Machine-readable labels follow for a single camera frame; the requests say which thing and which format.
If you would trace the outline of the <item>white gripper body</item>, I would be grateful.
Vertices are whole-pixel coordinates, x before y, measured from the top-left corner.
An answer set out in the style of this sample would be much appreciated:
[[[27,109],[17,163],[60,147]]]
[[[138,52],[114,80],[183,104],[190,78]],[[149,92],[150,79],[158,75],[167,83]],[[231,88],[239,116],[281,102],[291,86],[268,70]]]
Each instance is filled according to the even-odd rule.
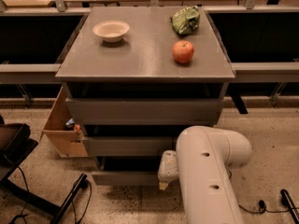
[[[160,183],[171,183],[178,179],[177,153],[174,150],[166,150],[160,161],[158,180]]]

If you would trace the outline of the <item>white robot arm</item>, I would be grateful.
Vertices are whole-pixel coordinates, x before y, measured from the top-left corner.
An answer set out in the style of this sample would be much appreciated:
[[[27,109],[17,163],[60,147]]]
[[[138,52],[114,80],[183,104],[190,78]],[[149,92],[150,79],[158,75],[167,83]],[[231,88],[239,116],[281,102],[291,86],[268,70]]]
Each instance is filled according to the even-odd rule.
[[[228,176],[247,165],[252,147],[243,134],[192,126],[178,137],[175,150],[164,152],[159,188],[178,180],[187,224],[245,224]]]

